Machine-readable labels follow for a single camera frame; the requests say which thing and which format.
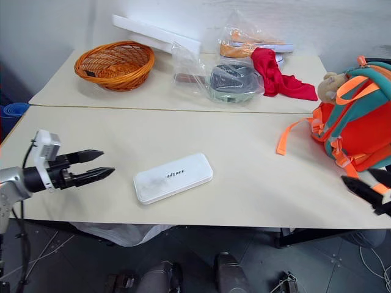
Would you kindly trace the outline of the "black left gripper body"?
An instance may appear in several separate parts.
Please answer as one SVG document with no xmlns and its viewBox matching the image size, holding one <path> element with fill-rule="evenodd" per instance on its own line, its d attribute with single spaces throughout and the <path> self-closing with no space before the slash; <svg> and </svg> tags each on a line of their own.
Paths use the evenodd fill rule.
<svg viewBox="0 0 391 293">
<path fill-rule="evenodd" d="M 75 176 L 68 169 L 72 164 L 77 163 L 75 154 L 59 155 L 53 161 L 48 162 L 49 178 L 55 189 L 66 189 L 75 186 Z"/>
</svg>

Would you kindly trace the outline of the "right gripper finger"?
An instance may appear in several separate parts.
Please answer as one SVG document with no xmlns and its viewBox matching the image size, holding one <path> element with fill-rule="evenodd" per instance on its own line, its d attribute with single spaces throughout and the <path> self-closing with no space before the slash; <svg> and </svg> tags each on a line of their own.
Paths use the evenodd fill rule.
<svg viewBox="0 0 391 293">
<path fill-rule="evenodd" d="M 341 179 L 352 193 L 371 204 L 376 214 L 382 214 L 382 195 L 380 193 L 357 178 L 341 176 Z"/>
<path fill-rule="evenodd" d="M 387 170 L 369 168 L 368 172 L 375 180 L 377 180 L 377 182 L 381 184 L 391 184 L 391 173 Z"/>
</svg>

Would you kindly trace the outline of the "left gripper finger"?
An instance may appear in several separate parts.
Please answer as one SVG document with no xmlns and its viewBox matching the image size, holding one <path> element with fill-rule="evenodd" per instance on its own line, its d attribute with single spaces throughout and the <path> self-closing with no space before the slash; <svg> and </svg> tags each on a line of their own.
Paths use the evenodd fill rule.
<svg viewBox="0 0 391 293">
<path fill-rule="evenodd" d="M 100 150 L 83 150 L 74 153 L 68 153 L 65 156 L 67 157 L 68 163 L 73 165 L 92 161 L 103 154 L 104 152 Z"/>
<path fill-rule="evenodd" d="M 98 167 L 73 177 L 73 185 L 76 187 L 94 183 L 108 177 L 115 171 L 113 167 Z"/>
</svg>

